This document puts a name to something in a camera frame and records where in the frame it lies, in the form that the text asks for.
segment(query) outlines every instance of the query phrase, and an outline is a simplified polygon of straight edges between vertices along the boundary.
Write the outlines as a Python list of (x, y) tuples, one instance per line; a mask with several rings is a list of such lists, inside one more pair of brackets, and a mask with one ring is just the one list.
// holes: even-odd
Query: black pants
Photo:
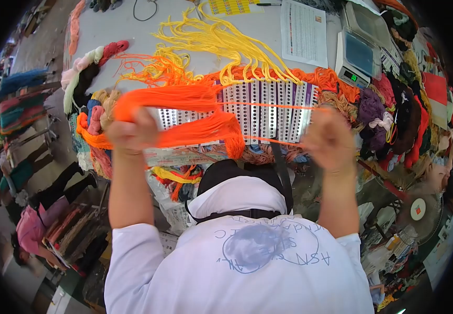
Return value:
[(47, 210), (53, 203), (55, 203), (59, 198), (66, 196), (68, 203), (71, 204), (79, 195), (82, 193), (85, 188), (92, 183), (92, 178), (87, 176), (83, 178), (80, 182), (72, 185), (66, 191), (66, 185), (69, 180), (71, 180), (72, 176), (75, 173), (81, 172), (81, 168), (78, 162), (74, 162), (69, 165), (57, 179), (52, 183), (51, 186), (46, 188), (45, 190), (36, 193), (33, 196), (32, 203), (43, 205), (43, 208)]
[(245, 164), (244, 169), (240, 169), (233, 159), (226, 159), (218, 161), (207, 168), (199, 183), (197, 196), (223, 181), (239, 176), (260, 178), (284, 195), (281, 180), (271, 165)]

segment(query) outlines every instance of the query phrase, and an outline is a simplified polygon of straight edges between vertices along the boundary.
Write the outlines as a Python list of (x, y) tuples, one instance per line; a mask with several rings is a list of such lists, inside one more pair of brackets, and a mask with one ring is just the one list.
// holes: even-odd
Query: white yarn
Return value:
[(73, 63), (73, 67), (70, 70), (63, 72), (63, 78), (61, 78), (60, 84), (64, 89), (63, 105), (65, 114), (71, 113), (73, 104), (72, 94), (80, 80), (80, 72), (90, 66), (92, 62), (98, 64), (103, 54), (104, 46), (99, 46), (96, 49), (87, 52), (82, 59), (76, 59)]
[(92, 159), (90, 158), (90, 152), (78, 153), (76, 154), (76, 157), (78, 158), (80, 168), (84, 171), (94, 170), (94, 165), (92, 164)]
[(26, 190), (21, 190), (15, 196), (15, 202), (17, 203), (17, 205), (19, 205), (21, 207), (26, 207), (28, 198), (29, 198), (29, 194), (26, 192)]

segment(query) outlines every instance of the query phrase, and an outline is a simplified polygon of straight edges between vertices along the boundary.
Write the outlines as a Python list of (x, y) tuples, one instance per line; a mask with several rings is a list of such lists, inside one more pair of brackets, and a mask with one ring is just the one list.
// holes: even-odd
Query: hand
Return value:
[(140, 108), (134, 112), (134, 121), (115, 121), (108, 128), (107, 135), (115, 149), (138, 155), (142, 150), (152, 147), (158, 139), (155, 119), (148, 109)]
[(353, 166), (354, 136), (343, 116), (334, 108), (312, 113), (303, 145), (313, 160), (325, 171), (339, 172)]

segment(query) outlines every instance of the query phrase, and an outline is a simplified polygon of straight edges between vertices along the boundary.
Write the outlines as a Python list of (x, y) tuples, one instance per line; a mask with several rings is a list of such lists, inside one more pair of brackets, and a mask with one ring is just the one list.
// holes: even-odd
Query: black cable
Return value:
[(141, 21), (141, 22), (144, 22), (144, 21), (147, 21), (149, 19), (151, 19), (155, 14), (156, 14), (156, 11), (159, 9), (159, 5), (156, 3), (156, 0), (148, 0), (148, 2), (153, 2), (155, 4), (155, 12), (153, 12), (152, 16), (148, 17), (146, 20), (140, 20), (138, 19), (137, 17), (135, 17), (135, 5), (137, 3), (137, 0), (135, 0), (134, 2), (134, 8), (132, 8), (132, 15), (134, 16), (134, 18), (138, 21)]

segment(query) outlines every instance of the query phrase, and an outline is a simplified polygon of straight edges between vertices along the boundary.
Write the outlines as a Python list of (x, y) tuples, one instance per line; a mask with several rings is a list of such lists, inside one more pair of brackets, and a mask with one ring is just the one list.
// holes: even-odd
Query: digital scale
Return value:
[(381, 79), (380, 49), (345, 28), (338, 33), (334, 71), (349, 85), (368, 87), (371, 77)]

